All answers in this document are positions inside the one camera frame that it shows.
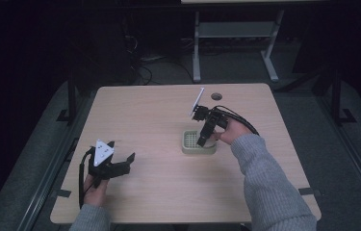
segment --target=gray sleeve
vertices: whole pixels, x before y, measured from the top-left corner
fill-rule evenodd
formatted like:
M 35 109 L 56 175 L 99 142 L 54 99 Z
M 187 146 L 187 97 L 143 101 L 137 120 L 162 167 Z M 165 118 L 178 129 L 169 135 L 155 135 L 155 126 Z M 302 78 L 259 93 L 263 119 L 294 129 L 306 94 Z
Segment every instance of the gray sleeve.
M 110 216 L 104 208 L 84 204 L 69 230 L 105 230 L 109 231 Z
M 245 201 L 253 230 L 316 230 L 316 218 L 262 138 L 243 135 L 231 143 L 245 176 Z

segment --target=white desk frame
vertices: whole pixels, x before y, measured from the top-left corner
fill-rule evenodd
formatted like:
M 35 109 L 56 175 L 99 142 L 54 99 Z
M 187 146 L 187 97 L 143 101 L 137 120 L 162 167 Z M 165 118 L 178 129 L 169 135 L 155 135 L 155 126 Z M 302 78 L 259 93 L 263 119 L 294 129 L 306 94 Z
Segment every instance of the white desk frame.
M 200 22 L 199 12 L 195 13 L 193 81 L 201 82 L 200 59 L 198 56 L 199 38 L 270 38 L 266 50 L 261 51 L 262 59 L 273 82 L 279 78 L 271 61 L 271 52 L 279 32 L 285 11 L 278 12 L 275 21 L 262 22 Z

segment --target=white metal table leg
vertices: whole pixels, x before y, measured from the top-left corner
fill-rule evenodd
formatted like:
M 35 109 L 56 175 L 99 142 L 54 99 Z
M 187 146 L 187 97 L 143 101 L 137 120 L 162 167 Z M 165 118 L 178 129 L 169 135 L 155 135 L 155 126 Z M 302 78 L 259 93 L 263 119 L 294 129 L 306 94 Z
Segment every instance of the white metal table leg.
M 199 12 L 195 13 L 194 25 L 194 54 L 193 54 L 193 81 L 199 83 L 200 77 L 200 59 L 198 57 L 198 37 L 199 37 Z
M 276 74 L 275 68 L 273 68 L 273 64 L 271 61 L 271 52 L 273 49 L 273 46 L 276 41 L 276 37 L 279 32 L 279 27 L 282 22 L 283 13 L 285 11 L 281 10 L 278 12 L 278 16 L 276 17 L 275 23 L 273 24 L 271 36 L 270 36 L 270 44 L 268 45 L 268 48 L 266 50 L 261 51 L 262 59 L 264 60 L 265 66 L 267 68 L 268 74 L 270 75 L 270 78 L 273 82 L 278 82 L 279 78 Z

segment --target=gray sweater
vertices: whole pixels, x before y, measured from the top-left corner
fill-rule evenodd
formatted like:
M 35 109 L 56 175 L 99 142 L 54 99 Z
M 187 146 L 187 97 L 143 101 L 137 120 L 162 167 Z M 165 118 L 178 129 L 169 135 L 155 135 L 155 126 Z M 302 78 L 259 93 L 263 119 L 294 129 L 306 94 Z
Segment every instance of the gray sweater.
M 245 176 L 245 201 L 254 231 L 316 230 L 315 217 L 262 138 L 240 136 L 231 150 Z M 109 230 L 109 217 L 106 210 L 85 204 L 70 230 Z

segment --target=background table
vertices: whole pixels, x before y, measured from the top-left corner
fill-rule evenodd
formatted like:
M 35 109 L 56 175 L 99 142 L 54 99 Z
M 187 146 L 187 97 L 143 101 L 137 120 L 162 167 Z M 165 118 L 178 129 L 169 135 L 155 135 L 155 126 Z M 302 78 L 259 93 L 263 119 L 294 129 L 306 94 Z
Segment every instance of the background table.
M 115 223 L 192 223 L 251 221 L 243 194 L 244 176 L 229 146 L 218 142 L 213 155 L 188 155 L 182 133 L 199 130 L 189 112 L 200 87 L 200 105 L 223 105 L 250 121 L 266 140 L 269 152 L 297 189 L 309 188 L 295 148 L 271 91 L 264 84 L 101 88 L 92 108 L 62 190 L 51 214 L 56 223 L 71 223 L 79 213 L 78 166 L 97 139 L 115 141 L 113 162 L 132 152 L 131 173 L 114 178 L 106 209 Z M 211 99 L 221 93 L 221 101 Z M 314 195 L 303 197 L 321 217 Z

